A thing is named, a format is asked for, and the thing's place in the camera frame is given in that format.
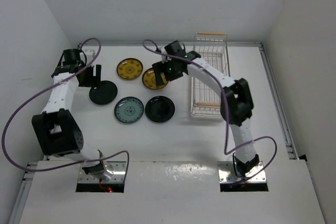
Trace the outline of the black plate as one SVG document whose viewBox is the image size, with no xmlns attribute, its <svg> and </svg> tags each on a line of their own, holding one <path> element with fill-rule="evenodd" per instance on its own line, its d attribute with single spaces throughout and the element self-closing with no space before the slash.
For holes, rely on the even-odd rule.
<svg viewBox="0 0 336 224">
<path fill-rule="evenodd" d="M 173 117 L 174 113 L 174 102 L 166 96 L 152 97 L 145 105 L 145 115 L 154 123 L 165 123 Z"/>
<path fill-rule="evenodd" d="M 112 81 L 103 80 L 100 82 L 100 87 L 90 89 L 89 98 L 96 105 L 107 105 L 116 98 L 117 94 L 117 86 Z"/>
</svg>

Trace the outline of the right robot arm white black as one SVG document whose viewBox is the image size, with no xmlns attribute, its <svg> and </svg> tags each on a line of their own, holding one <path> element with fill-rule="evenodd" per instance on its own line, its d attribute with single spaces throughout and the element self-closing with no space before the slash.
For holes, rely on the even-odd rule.
<svg viewBox="0 0 336 224">
<path fill-rule="evenodd" d="M 220 113 L 227 123 L 226 131 L 232 132 L 235 144 L 232 151 L 224 150 L 224 153 L 235 155 L 236 170 L 245 178 L 259 163 L 250 126 L 254 103 L 248 82 L 244 78 L 235 80 L 223 74 L 199 53 L 186 52 L 178 41 L 156 48 L 153 53 L 162 58 L 152 65 L 157 85 L 186 74 L 204 83 L 220 97 Z"/>
</svg>

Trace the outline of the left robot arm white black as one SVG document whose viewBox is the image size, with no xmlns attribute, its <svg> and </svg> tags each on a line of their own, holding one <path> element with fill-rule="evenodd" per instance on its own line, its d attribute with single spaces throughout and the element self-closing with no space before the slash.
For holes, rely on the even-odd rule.
<svg viewBox="0 0 336 224">
<path fill-rule="evenodd" d="M 89 98 L 94 104 L 107 105 L 116 98 L 117 86 L 101 80 L 100 65 L 87 66 L 87 56 L 81 49 L 64 50 L 52 78 L 56 87 L 42 113 L 31 121 L 43 154 L 82 161 L 85 174 L 107 182 L 113 176 L 113 168 L 103 160 L 102 151 L 84 142 L 71 107 L 78 87 L 90 89 Z"/>
</svg>

